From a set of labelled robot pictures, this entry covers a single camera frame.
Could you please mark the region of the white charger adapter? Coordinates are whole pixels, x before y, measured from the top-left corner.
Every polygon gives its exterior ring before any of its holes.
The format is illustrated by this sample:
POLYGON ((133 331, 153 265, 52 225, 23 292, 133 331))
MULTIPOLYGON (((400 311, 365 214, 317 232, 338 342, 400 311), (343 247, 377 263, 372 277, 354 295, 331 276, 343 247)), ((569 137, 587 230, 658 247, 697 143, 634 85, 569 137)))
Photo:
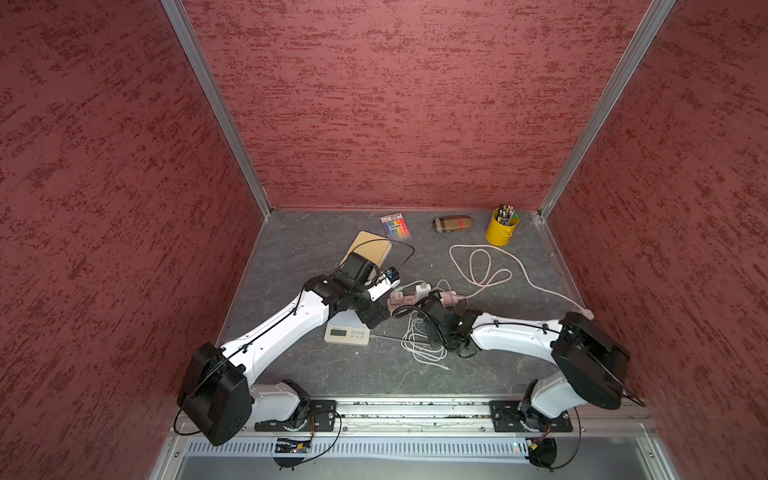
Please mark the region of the white charger adapter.
POLYGON ((429 283, 418 282, 415 284, 415 287, 414 287, 414 296, 416 300, 419 301, 422 298, 425 298, 426 296, 428 296, 431 290, 432 290, 432 286, 429 283))

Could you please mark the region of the pink power strip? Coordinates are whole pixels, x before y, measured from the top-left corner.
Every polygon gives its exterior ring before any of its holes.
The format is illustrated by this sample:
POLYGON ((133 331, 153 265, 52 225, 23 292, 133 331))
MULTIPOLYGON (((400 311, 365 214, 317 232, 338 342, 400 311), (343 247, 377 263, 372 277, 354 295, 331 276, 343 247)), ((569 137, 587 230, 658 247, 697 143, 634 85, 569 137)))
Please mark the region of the pink power strip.
POLYGON ((393 313, 399 307, 426 305, 430 300, 439 302, 443 307, 455 307, 461 300, 465 300, 465 297, 457 294, 453 290, 450 290, 450 291, 431 290, 428 296, 426 296, 425 298, 422 298, 419 301, 416 300, 414 294, 410 294, 410 295, 405 294, 405 300, 402 305, 399 305, 399 306, 393 305, 390 302, 390 296, 386 300, 386 303, 389 311, 393 313))

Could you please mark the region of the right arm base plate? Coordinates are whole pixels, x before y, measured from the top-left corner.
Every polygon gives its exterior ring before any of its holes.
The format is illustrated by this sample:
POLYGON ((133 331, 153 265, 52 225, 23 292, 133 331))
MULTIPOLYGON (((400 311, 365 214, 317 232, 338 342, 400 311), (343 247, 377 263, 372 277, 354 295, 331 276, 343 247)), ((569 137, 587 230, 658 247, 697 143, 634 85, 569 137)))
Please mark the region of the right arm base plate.
POLYGON ((566 413, 552 419, 533 408, 520 407, 520 401, 495 400, 489 402, 490 418, 496 433, 572 433, 571 420, 566 413))

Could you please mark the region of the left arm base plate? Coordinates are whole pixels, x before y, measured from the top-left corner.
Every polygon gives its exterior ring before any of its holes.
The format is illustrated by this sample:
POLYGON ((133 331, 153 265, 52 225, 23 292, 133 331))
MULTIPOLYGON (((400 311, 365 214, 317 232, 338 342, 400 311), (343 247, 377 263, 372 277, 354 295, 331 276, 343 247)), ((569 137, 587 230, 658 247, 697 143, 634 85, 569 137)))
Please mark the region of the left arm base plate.
POLYGON ((256 422, 256 432, 309 435, 332 432, 336 426, 336 400, 302 400, 297 410, 284 421, 269 420, 256 422))

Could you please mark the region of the blue top kitchen scale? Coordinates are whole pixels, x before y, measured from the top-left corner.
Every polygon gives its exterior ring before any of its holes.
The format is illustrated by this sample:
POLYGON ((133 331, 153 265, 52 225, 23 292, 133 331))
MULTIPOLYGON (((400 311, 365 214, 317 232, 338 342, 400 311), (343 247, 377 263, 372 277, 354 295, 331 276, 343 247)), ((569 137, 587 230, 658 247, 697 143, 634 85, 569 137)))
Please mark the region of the blue top kitchen scale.
POLYGON ((324 340, 329 344, 367 346, 370 341, 370 329, 356 312, 344 311, 326 323, 324 340))

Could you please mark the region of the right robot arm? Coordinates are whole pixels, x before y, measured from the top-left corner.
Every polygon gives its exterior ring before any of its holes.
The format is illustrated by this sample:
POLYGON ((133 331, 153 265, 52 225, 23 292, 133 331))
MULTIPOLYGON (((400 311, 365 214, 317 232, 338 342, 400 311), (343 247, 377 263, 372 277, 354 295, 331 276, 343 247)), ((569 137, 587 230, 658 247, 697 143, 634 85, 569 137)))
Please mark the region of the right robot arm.
POLYGON ((628 350, 584 314, 522 320, 478 310, 458 314, 431 294, 413 306, 429 341, 459 356, 504 351, 552 363, 549 377, 532 380, 509 418, 515 427, 544 432, 555 419, 582 405, 617 410, 624 398, 628 350))

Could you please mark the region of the pink charger adapter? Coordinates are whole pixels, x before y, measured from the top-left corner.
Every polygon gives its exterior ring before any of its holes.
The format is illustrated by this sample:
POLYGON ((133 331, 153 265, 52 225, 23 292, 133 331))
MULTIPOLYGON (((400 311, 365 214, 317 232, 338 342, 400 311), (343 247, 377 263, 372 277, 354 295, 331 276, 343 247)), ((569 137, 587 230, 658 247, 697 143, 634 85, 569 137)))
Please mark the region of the pink charger adapter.
POLYGON ((402 291, 392 292, 390 294, 390 302, 393 305, 399 306, 404 303, 405 294, 402 291))

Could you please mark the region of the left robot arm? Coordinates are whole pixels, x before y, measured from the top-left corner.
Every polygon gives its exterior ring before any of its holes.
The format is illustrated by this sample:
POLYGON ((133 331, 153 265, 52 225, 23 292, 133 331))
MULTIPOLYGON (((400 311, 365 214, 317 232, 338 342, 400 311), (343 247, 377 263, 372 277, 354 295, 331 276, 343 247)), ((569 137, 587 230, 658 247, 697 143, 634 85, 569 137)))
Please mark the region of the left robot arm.
POLYGON ((388 319, 381 299, 399 283, 396 268, 381 270, 348 254, 336 271, 307 280, 286 307, 258 327, 220 347, 206 342, 195 350, 177 397, 179 412, 214 446, 234 438, 248 422, 297 418, 304 391, 286 380, 259 384, 260 375, 339 313, 351 311, 369 328, 388 319))

